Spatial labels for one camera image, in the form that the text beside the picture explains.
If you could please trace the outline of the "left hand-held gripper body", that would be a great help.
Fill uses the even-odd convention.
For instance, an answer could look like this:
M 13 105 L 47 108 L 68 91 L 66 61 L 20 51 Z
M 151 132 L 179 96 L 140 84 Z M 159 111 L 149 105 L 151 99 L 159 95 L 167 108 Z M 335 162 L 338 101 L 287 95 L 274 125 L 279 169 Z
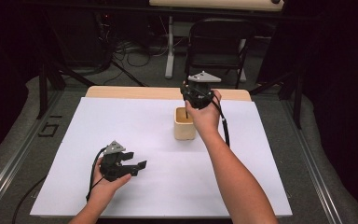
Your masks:
M 130 173 L 130 165 L 123 165 L 119 159 L 120 152 L 127 153 L 126 148 L 117 141 L 113 141 L 103 151 L 100 172 L 110 182 Z

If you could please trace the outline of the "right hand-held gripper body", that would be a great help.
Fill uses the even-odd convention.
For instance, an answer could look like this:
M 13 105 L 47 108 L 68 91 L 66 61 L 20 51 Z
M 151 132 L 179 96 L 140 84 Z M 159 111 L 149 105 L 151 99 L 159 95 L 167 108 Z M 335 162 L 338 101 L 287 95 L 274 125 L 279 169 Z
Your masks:
M 219 83 L 220 81 L 220 77 L 202 71 L 196 75 L 188 76 L 180 87 L 180 92 L 184 100 L 189 101 L 193 108 L 202 109 L 208 106 L 214 98 L 210 83 Z

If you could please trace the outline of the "small wooden box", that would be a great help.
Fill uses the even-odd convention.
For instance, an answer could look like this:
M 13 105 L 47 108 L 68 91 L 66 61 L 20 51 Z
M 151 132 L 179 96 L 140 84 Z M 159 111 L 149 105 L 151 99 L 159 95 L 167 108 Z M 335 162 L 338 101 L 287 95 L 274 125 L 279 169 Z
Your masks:
M 192 140 L 196 136 L 193 119 L 184 107 L 176 107 L 174 110 L 173 131 L 176 140 Z

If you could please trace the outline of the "person's left hand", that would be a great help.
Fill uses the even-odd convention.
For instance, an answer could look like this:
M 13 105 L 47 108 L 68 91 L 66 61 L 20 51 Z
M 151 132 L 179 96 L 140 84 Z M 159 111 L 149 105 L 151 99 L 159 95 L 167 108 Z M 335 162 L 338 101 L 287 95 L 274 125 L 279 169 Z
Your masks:
M 100 172 L 101 162 L 102 159 L 97 160 L 93 171 L 93 180 L 91 184 L 88 204 L 109 204 L 116 191 L 128 183 L 131 179 L 131 175 L 124 175 L 115 181 L 107 181 Z

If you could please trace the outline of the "person's right hand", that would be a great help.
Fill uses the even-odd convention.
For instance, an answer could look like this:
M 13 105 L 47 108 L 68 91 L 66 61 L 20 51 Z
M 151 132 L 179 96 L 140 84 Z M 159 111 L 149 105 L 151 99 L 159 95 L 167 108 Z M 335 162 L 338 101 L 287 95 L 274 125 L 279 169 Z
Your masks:
M 218 90 L 213 90 L 213 94 L 213 101 L 202 109 L 195 109 L 189 101 L 185 101 L 186 112 L 193 119 L 201 138 L 218 135 L 220 112 L 216 106 L 220 105 L 221 94 Z

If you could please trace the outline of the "white paper sheet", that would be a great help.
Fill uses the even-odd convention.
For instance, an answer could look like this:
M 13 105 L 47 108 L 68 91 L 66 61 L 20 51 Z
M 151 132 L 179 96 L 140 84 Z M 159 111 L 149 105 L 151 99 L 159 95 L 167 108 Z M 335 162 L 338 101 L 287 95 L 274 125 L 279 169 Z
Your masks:
M 84 97 L 62 139 L 32 215 L 72 217 L 85 205 L 96 154 L 112 141 L 146 167 L 103 212 L 120 218 L 226 217 L 207 150 L 199 137 L 177 140 L 181 100 Z

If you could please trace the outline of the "white desk leg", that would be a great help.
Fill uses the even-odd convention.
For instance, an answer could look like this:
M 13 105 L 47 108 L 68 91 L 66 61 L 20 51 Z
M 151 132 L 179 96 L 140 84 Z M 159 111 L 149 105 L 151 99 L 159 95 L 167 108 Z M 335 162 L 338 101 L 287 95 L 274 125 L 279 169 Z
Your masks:
M 165 77 L 171 79 L 173 76 L 173 64 L 174 64 L 174 50 L 173 50 L 173 22 L 172 17 L 169 17 L 168 22 L 168 54 L 166 62 Z

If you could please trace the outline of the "black folding chair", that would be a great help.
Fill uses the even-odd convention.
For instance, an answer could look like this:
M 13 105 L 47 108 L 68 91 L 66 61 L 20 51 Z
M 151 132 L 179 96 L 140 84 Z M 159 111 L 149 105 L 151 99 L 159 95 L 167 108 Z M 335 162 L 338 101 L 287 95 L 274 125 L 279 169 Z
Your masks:
M 249 42 L 255 27 L 247 20 L 208 18 L 195 22 L 188 35 L 185 73 L 191 68 L 236 71 L 239 87 Z

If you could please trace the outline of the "cream desk top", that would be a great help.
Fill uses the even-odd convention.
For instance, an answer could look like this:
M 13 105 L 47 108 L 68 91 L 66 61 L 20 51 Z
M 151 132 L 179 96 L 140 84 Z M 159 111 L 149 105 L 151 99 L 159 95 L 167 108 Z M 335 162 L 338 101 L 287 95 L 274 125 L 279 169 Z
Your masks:
M 192 7 L 215 9 L 243 9 L 255 11 L 281 11 L 285 0 L 149 0 L 156 7 Z

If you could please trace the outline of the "black metal stand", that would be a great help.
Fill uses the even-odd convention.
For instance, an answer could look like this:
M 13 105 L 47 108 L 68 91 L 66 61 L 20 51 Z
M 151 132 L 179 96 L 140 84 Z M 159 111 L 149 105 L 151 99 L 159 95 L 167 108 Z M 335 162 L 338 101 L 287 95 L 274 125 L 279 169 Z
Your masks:
M 257 88 L 250 91 L 250 95 L 257 95 L 262 91 L 265 91 L 271 88 L 274 85 L 279 83 L 282 84 L 281 89 L 278 92 L 278 97 L 280 100 L 288 100 L 291 96 L 294 96 L 294 106 L 293 106 L 293 121 L 298 129 L 301 128 L 300 123 L 300 112 L 302 104 L 302 92 L 303 92 L 303 82 L 304 82 L 304 71 L 300 72 L 289 72 L 285 75 L 277 77 L 270 82 L 264 83 Z
M 82 77 L 78 73 L 69 69 L 56 60 L 43 60 L 39 66 L 39 113 L 37 118 L 41 119 L 48 111 L 48 83 L 54 90 L 63 91 L 66 84 L 62 78 L 62 73 L 74 78 L 87 87 L 94 86 L 94 83 Z

